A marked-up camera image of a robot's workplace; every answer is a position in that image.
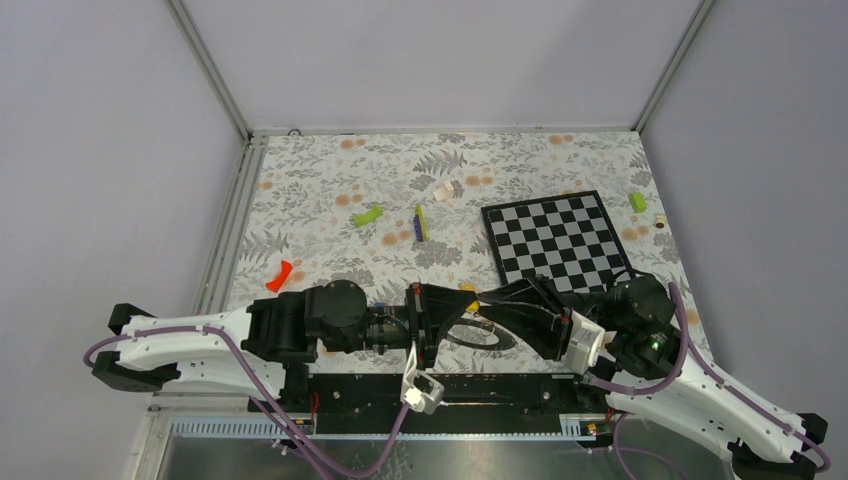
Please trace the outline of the large silver keyring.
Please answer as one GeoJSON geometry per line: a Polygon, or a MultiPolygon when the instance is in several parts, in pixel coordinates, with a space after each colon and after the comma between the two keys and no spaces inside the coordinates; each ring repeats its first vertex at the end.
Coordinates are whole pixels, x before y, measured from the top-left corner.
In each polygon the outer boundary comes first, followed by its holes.
{"type": "Polygon", "coordinates": [[[506,351],[517,342],[513,335],[502,327],[488,321],[460,318],[449,328],[445,339],[456,345],[481,351],[506,351]]]}

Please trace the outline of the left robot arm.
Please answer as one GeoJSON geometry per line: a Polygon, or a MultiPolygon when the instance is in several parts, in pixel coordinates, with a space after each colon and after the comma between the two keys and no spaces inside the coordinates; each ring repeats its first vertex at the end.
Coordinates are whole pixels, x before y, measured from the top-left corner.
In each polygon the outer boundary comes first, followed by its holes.
{"type": "Polygon", "coordinates": [[[415,282],[402,305],[371,305],[349,280],[287,291],[238,309],[158,318],[129,303],[114,306],[113,335],[92,345],[83,363],[110,388],[160,391],[170,382],[205,382],[215,389],[257,394],[251,368],[288,411],[309,401],[310,385],[293,374],[319,350],[383,355],[404,351],[419,371],[434,366],[438,346],[477,299],[473,291],[415,282]]]}

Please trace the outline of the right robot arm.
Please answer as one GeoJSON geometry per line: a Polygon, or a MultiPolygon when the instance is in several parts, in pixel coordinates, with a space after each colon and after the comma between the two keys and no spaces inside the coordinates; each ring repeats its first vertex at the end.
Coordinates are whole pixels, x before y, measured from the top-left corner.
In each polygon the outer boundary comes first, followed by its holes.
{"type": "Polygon", "coordinates": [[[583,410],[605,405],[708,449],[739,479],[812,479],[831,467],[819,415],[778,407],[706,359],[678,287],[650,274],[589,293],[546,277],[478,295],[482,317],[574,377],[583,410]]]}

